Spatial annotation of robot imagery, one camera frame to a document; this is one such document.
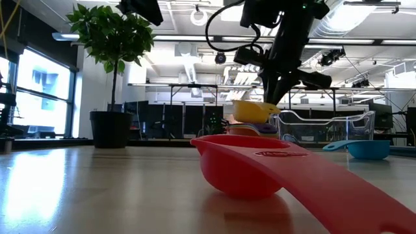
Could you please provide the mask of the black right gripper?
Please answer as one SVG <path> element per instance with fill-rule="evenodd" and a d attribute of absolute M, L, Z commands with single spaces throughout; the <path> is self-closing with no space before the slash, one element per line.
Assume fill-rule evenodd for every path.
<path fill-rule="evenodd" d="M 237 50 L 235 62 L 261 68 L 265 103 L 278 104 L 300 81 L 310 88 L 330 87 L 329 75 L 298 69 L 313 20 L 313 16 L 284 16 L 268 53 L 260 54 L 246 47 Z"/>

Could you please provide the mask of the yellow measuring cup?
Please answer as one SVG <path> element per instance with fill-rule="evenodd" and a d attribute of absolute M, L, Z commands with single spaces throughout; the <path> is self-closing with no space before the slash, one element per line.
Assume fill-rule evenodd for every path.
<path fill-rule="evenodd" d="M 281 112 L 276 105 L 253 101 L 234 100 L 233 108 L 236 121 L 250 124 L 265 124 L 270 115 Z"/>

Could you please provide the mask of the purple measuring cup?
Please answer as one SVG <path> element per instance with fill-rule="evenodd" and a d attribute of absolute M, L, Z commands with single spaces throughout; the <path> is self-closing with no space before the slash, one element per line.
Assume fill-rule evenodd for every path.
<path fill-rule="evenodd" d="M 259 132 L 259 136 L 271 136 L 271 135 L 277 135 L 278 129 L 276 126 L 267 124 L 267 123 L 235 123 L 228 125 L 227 127 L 251 127 Z"/>

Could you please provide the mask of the orange measuring cup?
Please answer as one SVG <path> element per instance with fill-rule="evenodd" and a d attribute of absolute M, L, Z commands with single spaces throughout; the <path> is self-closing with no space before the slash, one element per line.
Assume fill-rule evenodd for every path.
<path fill-rule="evenodd" d="M 229 135 L 243 135 L 243 136 L 251 136 L 251 137 L 258 137 L 259 132 L 251 127 L 226 127 L 227 134 Z"/>

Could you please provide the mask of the red measuring cup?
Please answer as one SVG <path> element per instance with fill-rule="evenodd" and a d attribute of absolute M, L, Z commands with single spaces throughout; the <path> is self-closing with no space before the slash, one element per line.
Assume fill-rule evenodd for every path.
<path fill-rule="evenodd" d="M 416 234 L 416 213 L 342 166 L 292 142 L 207 135 L 190 143 L 206 181 L 234 198 L 294 196 L 331 234 Z"/>

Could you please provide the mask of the teal measuring cup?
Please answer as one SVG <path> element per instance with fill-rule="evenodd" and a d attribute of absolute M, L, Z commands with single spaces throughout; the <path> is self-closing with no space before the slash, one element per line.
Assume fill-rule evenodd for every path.
<path fill-rule="evenodd" d="M 390 141 L 388 140 L 340 140 L 327 144 L 324 151 L 336 151 L 346 148 L 355 159 L 383 160 L 389 156 Z"/>

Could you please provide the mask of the clear plastic basket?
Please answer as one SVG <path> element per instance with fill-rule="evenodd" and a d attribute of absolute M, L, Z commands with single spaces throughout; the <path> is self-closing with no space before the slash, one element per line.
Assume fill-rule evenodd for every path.
<path fill-rule="evenodd" d="M 307 119 L 292 110 L 273 114 L 269 122 L 278 136 L 296 144 L 329 144 L 340 140 L 372 140 L 375 112 L 330 119 Z"/>

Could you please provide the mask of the green leafy plant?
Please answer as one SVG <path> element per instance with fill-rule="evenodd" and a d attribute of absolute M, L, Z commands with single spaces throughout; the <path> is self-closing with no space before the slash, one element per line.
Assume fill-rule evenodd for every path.
<path fill-rule="evenodd" d="M 124 72 L 127 62 L 140 64 L 140 58 L 154 46 L 150 22 L 131 11 L 119 14 L 110 6 L 88 8 L 79 3 L 66 17 L 70 31 L 78 33 L 77 41 L 84 45 L 88 56 L 112 74 L 110 111 L 113 112 L 118 74 Z"/>

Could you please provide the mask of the long ceiling light strip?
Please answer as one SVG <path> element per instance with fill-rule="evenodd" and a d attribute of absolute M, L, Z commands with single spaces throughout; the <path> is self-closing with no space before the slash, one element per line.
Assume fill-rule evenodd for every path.
<path fill-rule="evenodd" d="M 63 34 L 53 32 L 52 37 L 56 41 L 78 41 L 78 34 Z M 254 36 L 209 36 L 213 43 L 248 43 Z M 161 34 L 153 37 L 158 42 L 205 42 L 204 36 L 187 36 L 178 34 Z M 347 46 L 416 46 L 416 40 L 408 39 L 356 39 L 356 38 L 310 38 L 307 41 L 313 45 L 347 45 Z"/>

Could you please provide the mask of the black computer monitor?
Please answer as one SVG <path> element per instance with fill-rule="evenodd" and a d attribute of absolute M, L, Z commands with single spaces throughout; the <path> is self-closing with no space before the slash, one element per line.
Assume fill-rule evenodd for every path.
<path fill-rule="evenodd" d="M 407 144 L 416 146 L 416 107 L 408 107 L 406 115 Z"/>
<path fill-rule="evenodd" d="M 369 103 L 369 110 L 375 112 L 375 129 L 388 130 L 393 128 L 393 112 L 390 105 Z"/>

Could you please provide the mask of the dark background partition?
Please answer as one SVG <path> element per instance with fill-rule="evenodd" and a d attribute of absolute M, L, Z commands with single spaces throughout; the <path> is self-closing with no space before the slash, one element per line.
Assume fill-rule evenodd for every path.
<path fill-rule="evenodd" d="M 125 103 L 123 110 L 133 115 L 131 140 L 186 139 L 225 132 L 222 106 L 151 105 L 137 101 Z"/>

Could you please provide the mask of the black plant pot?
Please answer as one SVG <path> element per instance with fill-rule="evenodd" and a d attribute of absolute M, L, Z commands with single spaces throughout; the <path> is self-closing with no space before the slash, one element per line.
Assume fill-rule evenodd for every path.
<path fill-rule="evenodd" d="M 95 148 L 125 148 L 132 121 L 133 115 L 129 113 L 91 111 L 90 123 Z"/>

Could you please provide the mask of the black background equipment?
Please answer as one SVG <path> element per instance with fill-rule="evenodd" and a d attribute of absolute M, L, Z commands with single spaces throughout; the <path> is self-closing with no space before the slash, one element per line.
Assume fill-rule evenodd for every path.
<path fill-rule="evenodd" d="M 14 137 L 22 135 L 23 131 L 8 125 L 11 107 L 16 106 L 16 95 L 11 93 L 0 92 L 0 155 L 10 153 Z"/>

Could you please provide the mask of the silver ceiling duct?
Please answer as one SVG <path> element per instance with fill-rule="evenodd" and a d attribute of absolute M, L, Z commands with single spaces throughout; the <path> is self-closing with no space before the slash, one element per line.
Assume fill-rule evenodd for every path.
<path fill-rule="evenodd" d="M 310 38 L 344 37 L 376 9 L 376 6 L 345 5 L 345 1 L 359 0 L 324 0 L 330 11 L 324 18 L 314 21 Z"/>

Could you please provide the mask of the black aluminium table frame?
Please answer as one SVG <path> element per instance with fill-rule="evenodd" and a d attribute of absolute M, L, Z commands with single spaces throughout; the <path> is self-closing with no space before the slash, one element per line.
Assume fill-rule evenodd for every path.
<path fill-rule="evenodd" d="M 0 139 L 0 152 L 93 145 L 93 140 L 86 138 Z M 192 148 L 190 140 L 130 140 L 127 145 L 134 147 Z M 392 146 L 390 155 L 416 159 L 416 147 Z"/>

